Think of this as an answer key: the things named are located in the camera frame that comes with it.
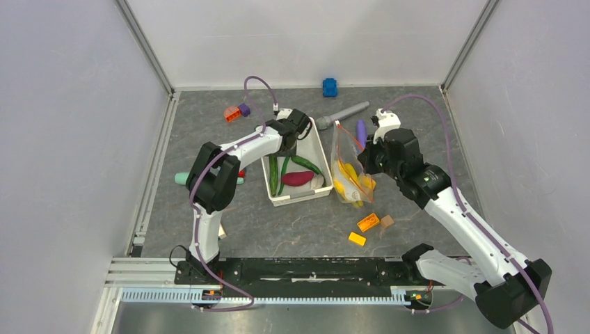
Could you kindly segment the yellow squash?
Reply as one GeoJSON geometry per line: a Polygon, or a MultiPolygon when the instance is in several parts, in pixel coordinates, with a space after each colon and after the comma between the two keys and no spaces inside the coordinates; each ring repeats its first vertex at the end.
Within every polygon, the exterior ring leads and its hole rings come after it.
{"type": "Polygon", "coordinates": [[[370,175],[360,175],[359,183],[368,191],[373,191],[376,187],[376,181],[370,175]]]}

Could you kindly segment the brown wooden cube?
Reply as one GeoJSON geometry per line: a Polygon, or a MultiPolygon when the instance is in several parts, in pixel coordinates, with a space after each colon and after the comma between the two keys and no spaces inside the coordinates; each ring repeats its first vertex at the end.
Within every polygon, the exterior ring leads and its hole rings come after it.
{"type": "Polygon", "coordinates": [[[388,228],[394,225],[394,219],[390,215],[386,215],[381,218],[380,224],[383,228],[388,228]]]}

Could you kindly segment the clear zip top bag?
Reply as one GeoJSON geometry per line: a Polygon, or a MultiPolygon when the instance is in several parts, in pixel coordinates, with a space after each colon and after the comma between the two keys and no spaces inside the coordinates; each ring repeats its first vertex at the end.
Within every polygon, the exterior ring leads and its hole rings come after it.
{"type": "Polygon", "coordinates": [[[376,188],[376,181],[364,172],[357,159],[361,148],[356,138],[336,120],[333,123],[330,172],[340,201],[354,207],[373,202],[376,188]]]}

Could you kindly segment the purple toy microphone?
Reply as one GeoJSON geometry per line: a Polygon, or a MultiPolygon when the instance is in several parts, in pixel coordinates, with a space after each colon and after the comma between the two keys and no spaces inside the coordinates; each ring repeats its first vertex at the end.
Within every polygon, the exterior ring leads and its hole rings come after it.
{"type": "Polygon", "coordinates": [[[364,150],[367,140],[367,126],[362,119],[356,123],[356,140],[359,142],[361,150],[364,150]]]}

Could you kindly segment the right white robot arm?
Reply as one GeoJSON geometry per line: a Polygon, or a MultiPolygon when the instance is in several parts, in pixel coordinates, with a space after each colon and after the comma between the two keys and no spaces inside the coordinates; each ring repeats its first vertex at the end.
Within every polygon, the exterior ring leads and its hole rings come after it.
{"type": "Polygon", "coordinates": [[[411,284],[432,280],[454,289],[501,329],[539,306],[552,276],[550,266],[530,260],[501,238],[442,168],[424,162],[417,137],[401,127],[396,114],[378,109],[372,122],[376,131],[358,156],[364,172],[394,179],[401,193],[435,218],[475,261],[470,266],[420,244],[402,257],[404,279],[411,284]]]}

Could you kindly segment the yellow banana bunch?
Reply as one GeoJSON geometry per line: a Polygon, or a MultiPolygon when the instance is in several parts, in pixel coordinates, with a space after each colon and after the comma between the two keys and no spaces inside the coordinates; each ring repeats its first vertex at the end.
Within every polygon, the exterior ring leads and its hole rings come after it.
{"type": "Polygon", "coordinates": [[[351,164],[343,164],[341,161],[332,163],[333,184],[341,202],[351,204],[354,207],[362,207],[362,187],[358,181],[358,175],[351,164]]]}

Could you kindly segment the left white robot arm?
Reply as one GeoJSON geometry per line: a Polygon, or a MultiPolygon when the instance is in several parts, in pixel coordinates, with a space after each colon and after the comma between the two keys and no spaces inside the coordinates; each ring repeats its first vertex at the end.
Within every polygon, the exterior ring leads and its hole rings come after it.
{"type": "Polygon", "coordinates": [[[297,142],[312,128],[308,115],[292,109],[233,142],[203,144],[186,181],[194,215],[189,251],[197,259],[191,273],[201,283],[218,276],[214,261],[219,254],[218,229],[223,210],[234,198],[239,172],[262,157],[294,153],[297,142]]]}

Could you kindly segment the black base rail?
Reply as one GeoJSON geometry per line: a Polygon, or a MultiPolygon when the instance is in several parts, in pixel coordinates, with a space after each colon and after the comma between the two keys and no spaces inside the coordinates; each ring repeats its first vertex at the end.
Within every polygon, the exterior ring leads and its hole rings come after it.
{"type": "Polygon", "coordinates": [[[171,262],[174,283],[195,287],[192,308],[210,312],[263,305],[393,303],[420,310],[434,283],[410,265],[386,257],[227,257],[203,265],[192,255],[171,262]]]}

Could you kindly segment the yellow flat brick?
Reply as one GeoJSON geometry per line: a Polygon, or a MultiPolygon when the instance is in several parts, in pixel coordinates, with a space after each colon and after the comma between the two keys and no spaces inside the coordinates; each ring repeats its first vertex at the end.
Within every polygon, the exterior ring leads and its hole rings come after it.
{"type": "Polygon", "coordinates": [[[351,232],[349,234],[348,240],[359,246],[364,246],[367,242],[367,239],[364,236],[357,234],[355,232],[351,232]]]}

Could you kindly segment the green blue white block stack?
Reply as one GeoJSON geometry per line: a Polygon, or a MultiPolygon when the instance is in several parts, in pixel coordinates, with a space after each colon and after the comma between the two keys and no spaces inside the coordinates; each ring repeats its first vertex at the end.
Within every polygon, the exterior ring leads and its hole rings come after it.
{"type": "Polygon", "coordinates": [[[222,225],[219,226],[219,229],[218,229],[218,237],[219,237],[219,239],[224,239],[224,238],[227,237],[226,232],[225,232],[225,229],[224,229],[224,227],[222,225]]]}

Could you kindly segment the green chili pepper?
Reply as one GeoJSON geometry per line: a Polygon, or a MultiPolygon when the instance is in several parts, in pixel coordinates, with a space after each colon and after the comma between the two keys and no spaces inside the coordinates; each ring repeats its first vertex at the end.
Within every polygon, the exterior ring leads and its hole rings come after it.
{"type": "Polygon", "coordinates": [[[308,170],[312,171],[313,173],[315,173],[317,175],[321,175],[321,176],[324,175],[322,173],[322,170],[320,169],[320,167],[318,167],[317,165],[315,165],[314,163],[312,163],[311,161],[309,161],[306,158],[296,155],[291,158],[291,161],[293,161],[295,164],[297,164],[299,166],[307,168],[308,170]]]}

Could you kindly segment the dark green cucumber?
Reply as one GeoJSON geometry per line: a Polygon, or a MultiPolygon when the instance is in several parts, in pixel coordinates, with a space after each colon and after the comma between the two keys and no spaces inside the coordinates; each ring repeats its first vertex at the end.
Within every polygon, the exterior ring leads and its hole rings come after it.
{"type": "Polygon", "coordinates": [[[278,190],[278,157],[275,154],[269,156],[269,188],[274,197],[278,190]]]}

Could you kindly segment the red sweet potato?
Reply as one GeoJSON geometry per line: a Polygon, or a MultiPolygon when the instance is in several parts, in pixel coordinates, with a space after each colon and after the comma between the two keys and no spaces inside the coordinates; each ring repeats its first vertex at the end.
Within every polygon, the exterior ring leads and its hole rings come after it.
{"type": "Polygon", "coordinates": [[[287,186],[292,187],[303,186],[310,182],[315,177],[315,175],[316,174],[310,170],[285,173],[281,177],[281,182],[287,186]]]}

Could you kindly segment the grey toy microphone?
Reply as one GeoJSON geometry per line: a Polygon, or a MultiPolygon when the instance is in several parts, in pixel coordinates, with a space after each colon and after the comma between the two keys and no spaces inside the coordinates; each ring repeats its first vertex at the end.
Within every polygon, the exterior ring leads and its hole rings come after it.
{"type": "Polygon", "coordinates": [[[315,125],[318,130],[328,129],[336,120],[343,120],[364,111],[369,105],[370,103],[368,101],[357,103],[336,113],[318,118],[315,120],[315,125]]]}

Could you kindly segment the orange transparent brick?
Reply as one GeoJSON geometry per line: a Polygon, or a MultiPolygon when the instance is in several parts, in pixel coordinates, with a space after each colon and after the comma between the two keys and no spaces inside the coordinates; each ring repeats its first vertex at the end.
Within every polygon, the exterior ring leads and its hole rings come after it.
{"type": "Polygon", "coordinates": [[[375,213],[371,213],[370,215],[361,219],[357,223],[357,226],[361,232],[366,232],[379,224],[380,224],[379,217],[375,213]]]}

